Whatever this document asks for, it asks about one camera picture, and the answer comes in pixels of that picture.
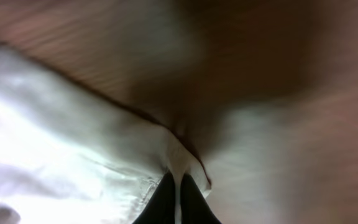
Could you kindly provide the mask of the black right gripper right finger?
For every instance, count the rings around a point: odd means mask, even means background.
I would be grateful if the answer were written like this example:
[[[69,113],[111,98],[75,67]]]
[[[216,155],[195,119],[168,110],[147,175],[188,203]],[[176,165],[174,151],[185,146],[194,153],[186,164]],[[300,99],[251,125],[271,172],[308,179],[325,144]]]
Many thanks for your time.
[[[189,174],[181,181],[180,206],[182,224],[221,224]]]

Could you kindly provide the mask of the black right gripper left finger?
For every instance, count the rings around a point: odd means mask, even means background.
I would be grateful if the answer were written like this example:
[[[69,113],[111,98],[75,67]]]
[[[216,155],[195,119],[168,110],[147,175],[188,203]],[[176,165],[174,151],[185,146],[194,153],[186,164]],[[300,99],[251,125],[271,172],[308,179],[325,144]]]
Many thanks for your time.
[[[133,224],[175,224],[175,200],[174,178],[167,172]]]

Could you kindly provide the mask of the beige khaki shorts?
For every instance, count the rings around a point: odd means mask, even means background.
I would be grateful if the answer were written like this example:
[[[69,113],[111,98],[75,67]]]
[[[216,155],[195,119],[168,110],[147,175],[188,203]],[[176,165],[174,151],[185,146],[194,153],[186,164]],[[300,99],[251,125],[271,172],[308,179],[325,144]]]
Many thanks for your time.
[[[280,113],[159,121],[0,44],[0,223],[133,223],[161,179],[192,176],[223,223],[293,223]]]

